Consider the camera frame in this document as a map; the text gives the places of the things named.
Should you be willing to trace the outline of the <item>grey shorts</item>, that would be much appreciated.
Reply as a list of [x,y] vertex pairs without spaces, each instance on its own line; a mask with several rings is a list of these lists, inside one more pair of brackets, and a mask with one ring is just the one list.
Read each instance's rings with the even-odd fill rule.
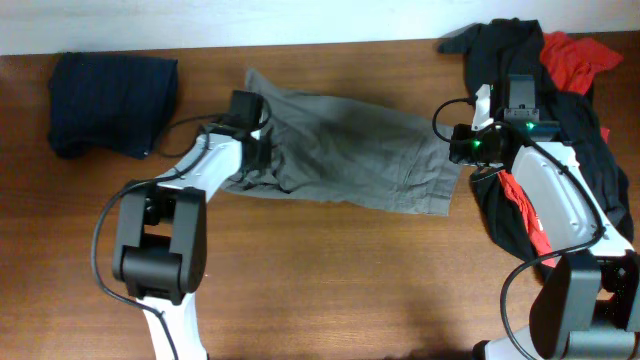
[[448,215],[461,171],[442,140],[451,127],[349,98],[281,88],[255,69],[247,71],[245,88],[271,109],[261,131],[272,143],[271,162],[227,179],[225,191]]

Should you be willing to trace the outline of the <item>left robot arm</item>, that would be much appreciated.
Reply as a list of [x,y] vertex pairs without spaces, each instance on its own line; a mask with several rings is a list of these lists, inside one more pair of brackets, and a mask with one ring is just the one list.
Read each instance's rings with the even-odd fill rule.
[[112,273],[142,310],[158,359],[206,359],[196,291],[207,261],[207,203],[230,177],[265,167],[271,117],[264,96],[236,90],[230,108],[208,117],[177,164],[127,184],[121,195]]

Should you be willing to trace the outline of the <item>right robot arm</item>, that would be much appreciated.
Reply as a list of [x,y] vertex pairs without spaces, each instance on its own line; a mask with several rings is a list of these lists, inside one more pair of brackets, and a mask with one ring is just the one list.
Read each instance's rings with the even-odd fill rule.
[[465,101],[475,113],[449,137],[451,161],[510,172],[556,263],[528,325],[477,343],[473,358],[638,358],[639,255],[597,203],[559,124],[541,119],[533,77],[512,75],[504,91],[483,84]]

